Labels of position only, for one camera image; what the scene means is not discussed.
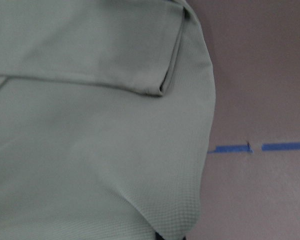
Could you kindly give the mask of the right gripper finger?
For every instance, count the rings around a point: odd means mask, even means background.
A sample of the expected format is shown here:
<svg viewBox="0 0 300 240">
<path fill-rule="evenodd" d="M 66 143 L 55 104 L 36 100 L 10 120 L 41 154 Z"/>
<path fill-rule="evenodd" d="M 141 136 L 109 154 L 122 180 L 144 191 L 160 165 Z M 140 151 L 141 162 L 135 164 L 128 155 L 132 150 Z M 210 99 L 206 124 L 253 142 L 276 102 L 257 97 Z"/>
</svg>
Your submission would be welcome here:
<svg viewBox="0 0 300 240">
<path fill-rule="evenodd" d="M 156 240 L 186 240 L 187 237 L 184 233 L 177 232 L 177 233 L 172 233 L 172 232 L 166 232 L 166 233 L 159 233 L 155 232 L 155 239 Z"/>
</svg>

